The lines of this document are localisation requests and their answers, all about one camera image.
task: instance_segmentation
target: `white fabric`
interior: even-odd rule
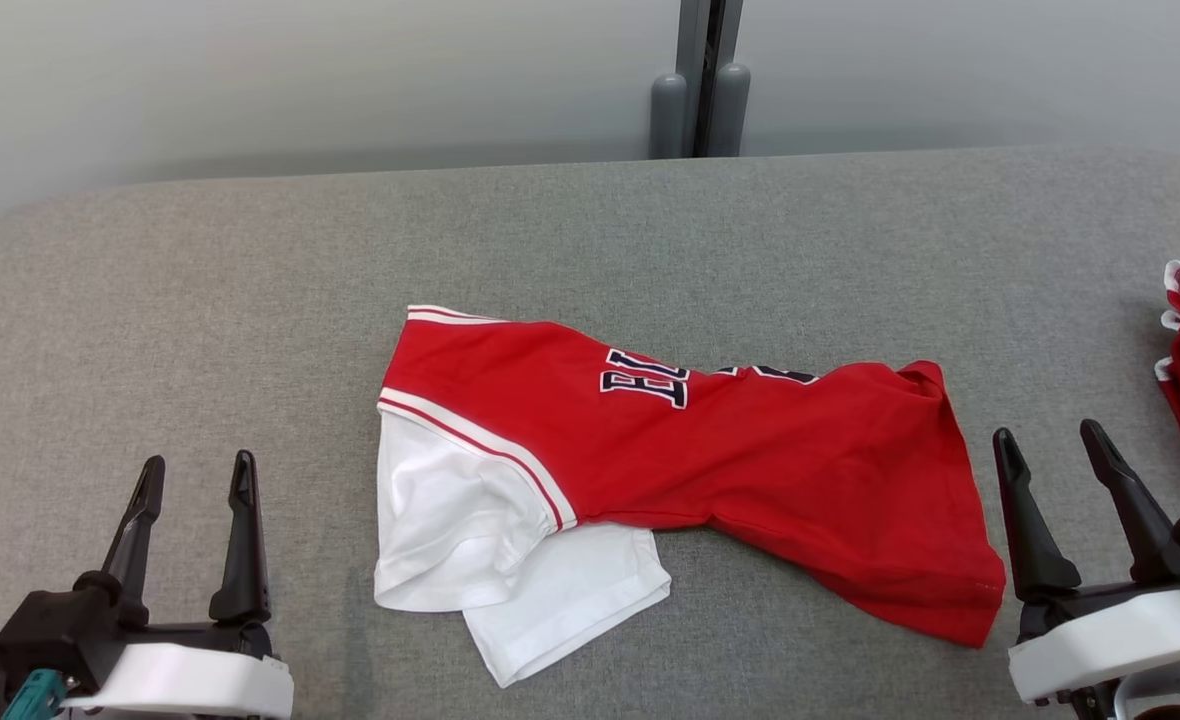
[[[596,524],[552,534],[543,500],[514,466],[385,406],[378,523],[378,604],[464,610],[503,688],[669,594],[650,530]]]

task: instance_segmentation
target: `teal plastic part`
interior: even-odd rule
[[[33,670],[17,692],[2,720],[51,720],[60,715],[65,682],[58,670]]]

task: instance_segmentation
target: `gray fabric surface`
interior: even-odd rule
[[[384,366],[409,302],[549,318],[701,369],[927,356],[994,545],[1007,556],[989,450],[1007,424],[1084,580],[1123,580],[1076,427],[1101,420],[1180,512],[1150,373],[1169,258],[1180,158],[1097,149],[183,182],[5,211],[0,626],[100,564],[155,452],[146,601],[203,618],[249,447],[296,716],[1018,715],[1014,600],[965,650],[709,530],[660,535],[667,602],[497,689],[459,615],[371,601]]]

